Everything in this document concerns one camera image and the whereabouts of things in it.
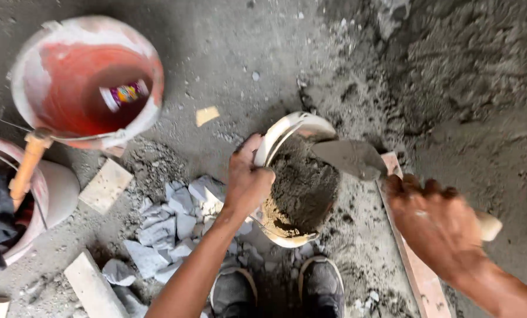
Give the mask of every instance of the wooden board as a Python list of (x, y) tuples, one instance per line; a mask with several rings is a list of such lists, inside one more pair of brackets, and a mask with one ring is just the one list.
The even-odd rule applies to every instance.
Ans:
[(130, 317), (87, 249), (65, 269), (64, 274), (89, 318)]
[(112, 159), (108, 159), (98, 174), (81, 192), (79, 199), (95, 211), (106, 214), (132, 178), (131, 173)]
[[(381, 157), (387, 165), (389, 175), (396, 174), (402, 178), (401, 167), (399, 166), (395, 153), (389, 152)], [(397, 247), (399, 248), (403, 265), (405, 266), (410, 287), (413, 290), (414, 298), (420, 310), (420, 316), (422, 318), (450, 318), (450, 309), (443, 295), (438, 276), (408, 247), (405, 239), (403, 239), (401, 233), (395, 226), (383, 181), (378, 180), (377, 185), (379, 192), (381, 192), (385, 210), (387, 211), (387, 217), (393, 229), (395, 241), (397, 241)]]

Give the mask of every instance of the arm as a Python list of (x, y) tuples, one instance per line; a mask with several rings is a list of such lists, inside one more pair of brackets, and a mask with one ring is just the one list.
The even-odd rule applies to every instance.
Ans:
[(152, 302), (146, 318), (198, 318), (201, 315), (232, 238), (246, 217), (267, 198), (275, 180), (273, 171), (253, 167), (253, 153), (261, 142), (261, 135), (252, 135), (231, 156), (225, 206)]
[(527, 286), (486, 256), (475, 212), (455, 188), (392, 175), (387, 190), (397, 228), (430, 269), (494, 317), (527, 317)]

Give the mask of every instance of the shoe sole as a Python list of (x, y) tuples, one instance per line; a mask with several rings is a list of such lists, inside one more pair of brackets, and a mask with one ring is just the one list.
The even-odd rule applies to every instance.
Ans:
[(231, 268), (224, 269), (220, 273), (218, 273), (217, 278), (214, 280), (214, 283), (212, 283), (212, 287), (210, 289), (210, 306), (211, 307), (214, 307), (214, 302), (212, 301), (212, 296), (214, 294), (214, 287), (217, 285), (218, 278), (220, 278), (221, 275), (232, 274), (232, 273), (234, 273), (236, 271), (238, 271), (240, 274), (244, 275), (244, 277), (247, 279), (247, 281), (250, 284), (250, 287), (252, 288), (252, 291), (254, 293), (255, 305), (257, 306), (257, 304), (258, 304), (258, 290), (255, 288), (255, 282), (254, 282), (254, 279), (253, 279), (252, 275), (248, 271), (243, 269), (243, 268), (231, 267)]
[(305, 263), (302, 264), (301, 270), (299, 271), (298, 287), (299, 287), (299, 298), (301, 298), (301, 300), (302, 300), (302, 283), (303, 283), (303, 278), (305, 276), (305, 271), (307, 267), (309, 267), (309, 265), (313, 262), (324, 263), (326, 261), (329, 262), (332, 266), (334, 266), (334, 270), (336, 270), (336, 274), (338, 275), (338, 279), (340, 280), (340, 284), (342, 285), (342, 292), (344, 292), (344, 281), (342, 280), (342, 275), (340, 275), (338, 266), (336, 266), (336, 264), (334, 264), (334, 262), (331, 261), (328, 257), (319, 255), (319, 256), (315, 256), (315, 257), (311, 257), (307, 259)]

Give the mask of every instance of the trowel blade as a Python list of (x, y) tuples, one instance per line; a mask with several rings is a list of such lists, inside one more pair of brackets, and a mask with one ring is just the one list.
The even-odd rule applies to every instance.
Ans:
[(333, 140), (317, 143), (312, 152), (334, 168), (363, 181), (387, 176), (387, 166), (377, 150), (361, 140)]

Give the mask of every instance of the black sneaker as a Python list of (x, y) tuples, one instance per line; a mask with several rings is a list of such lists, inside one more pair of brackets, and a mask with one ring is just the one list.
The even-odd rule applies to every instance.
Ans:
[(324, 256), (308, 259), (301, 267), (298, 283), (308, 317), (344, 317), (344, 284), (334, 262)]
[(243, 268), (222, 270), (210, 290), (210, 304), (217, 318), (254, 317), (257, 302), (254, 279)]

